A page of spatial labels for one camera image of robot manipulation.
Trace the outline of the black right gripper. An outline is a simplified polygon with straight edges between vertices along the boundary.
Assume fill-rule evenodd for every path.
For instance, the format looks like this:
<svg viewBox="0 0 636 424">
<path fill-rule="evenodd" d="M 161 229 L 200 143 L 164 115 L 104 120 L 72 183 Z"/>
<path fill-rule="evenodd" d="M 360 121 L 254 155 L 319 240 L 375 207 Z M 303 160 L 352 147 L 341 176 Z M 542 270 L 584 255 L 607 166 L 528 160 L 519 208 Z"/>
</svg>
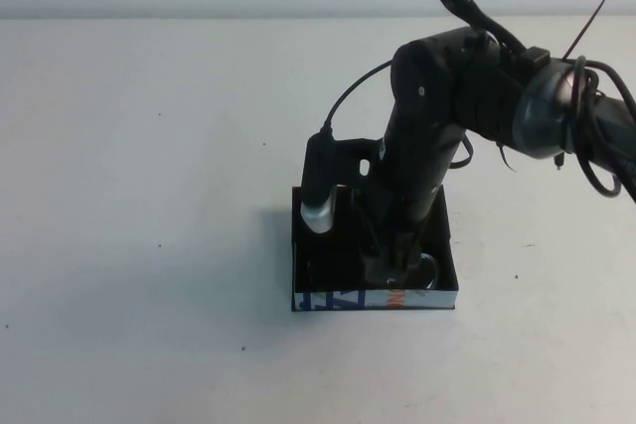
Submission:
<svg viewBox="0 0 636 424">
<path fill-rule="evenodd" d="M 437 199 L 438 190 L 418 199 L 376 186 L 354 189 L 351 205 L 360 218 L 359 248 L 368 289 L 397 288 L 397 273 L 391 268 L 400 276 L 419 273 L 420 242 Z"/>
</svg>

